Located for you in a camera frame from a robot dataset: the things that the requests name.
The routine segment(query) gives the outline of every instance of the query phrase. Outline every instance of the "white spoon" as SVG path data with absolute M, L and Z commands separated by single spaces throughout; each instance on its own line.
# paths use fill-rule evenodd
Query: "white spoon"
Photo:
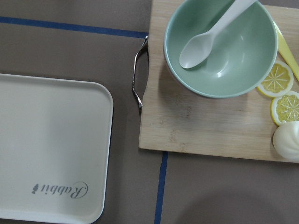
M 207 32 L 191 38 L 179 57 L 180 65 L 189 69 L 203 62 L 211 53 L 215 37 L 256 0 L 235 0 L 225 14 Z

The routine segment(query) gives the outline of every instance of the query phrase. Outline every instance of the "metal handle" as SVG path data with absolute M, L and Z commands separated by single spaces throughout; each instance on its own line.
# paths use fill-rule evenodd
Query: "metal handle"
M 143 44 L 141 45 L 139 51 L 137 52 L 136 56 L 135 56 L 135 60 L 134 60 L 134 71 L 133 71 L 133 81 L 132 81 L 132 91 L 133 91 L 133 94 L 138 102 L 138 106 L 139 106 L 139 111 L 141 111 L 142 109 L 142 101 L 140 99 L 140 97 L 138 96 L 136 90 L 135 90 L 135 73 L 136 73 L 136 64 L 137 64 L 137 60 L 139 58 L 139 55 L 141 54 L 141 52 L 144 50 L 144 49 L 148 49 L 148 40 L 149 40 L 149 37 L 146 36 L 145 39 L 144 39 L 144 42 Z

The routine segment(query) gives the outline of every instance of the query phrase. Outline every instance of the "gray table surface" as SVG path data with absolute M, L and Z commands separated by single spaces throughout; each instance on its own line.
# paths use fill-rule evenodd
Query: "gray table surface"
M 299 8 L 298 0 L 261 3 Z M 94 81 L 112 94 L 105 208 L 95 223 L 298 223 L 297 164 L 176 153 L 166 156 L 164 194 L 158 197 L 164 199 L 162 215 L 156 214 L 162 152 L 138 148 L 140 114 L 131 91 L 134 57 L 143 42 L 137 35 L 149 31 L 150 0 L 0 0 L 0 5 L 0 17 L 129 30 L 135 35 L 0 22 L 0 73 Z M 146 55 L 137 74 L 142 93 Z

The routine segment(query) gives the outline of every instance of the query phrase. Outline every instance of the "blue line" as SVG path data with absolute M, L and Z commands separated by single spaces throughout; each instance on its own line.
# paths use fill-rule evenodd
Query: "blue line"
M 145 36 L 148 34 L 146 32 L 130 31 L 130 30 L 123 30 L 123 29 L 92 27 L 92 26 L 75 25 L 69 23 L 28 20 L 28 19 L 19 19 L 19 18 L 3 17 L 3 16 L 0 16 L 0 23 L 9 23 L 9 24 L 17 24 L 17 25 L 25 25 L 25 26 L 33 26 L 33 27 L 43 27 L 43 28 L 64 29 L 64 30 L 80 31 L 80 32 L 87 32 L 87 33 L 135 37 L 135 38 L 142 38 L 142 39 L 144 39 Z
M 154 222 L 155 224 L 161 223 L 167 160 L 168 160 L 168 152 L 163 152 L 162 162 L 160 167 L 160 175 L 159 175 L 159 186 L 158 186 L 158 193 L 157 193 L 156 213 L 155 213 L 155 222 Z

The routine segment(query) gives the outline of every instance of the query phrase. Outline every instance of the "tray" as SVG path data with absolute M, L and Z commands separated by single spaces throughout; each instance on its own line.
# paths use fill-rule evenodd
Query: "tray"
M 0 74 L 0 218 L 95 221 L 112 113 L 100 84 Z
M 177 84 L 163 57 L 165 27 L 182 0 L 153 0 L 149 30 L 149 79 L 143 96 L 139 147 L 268 161 L 288 161 L 275 151 L 277 126 L 271 99 L 256 89 L 240 97 L 211 99 Z M 299 10 L 266 6 L 299 61 Z M 292 88 L 299 91 L 298 81 Z

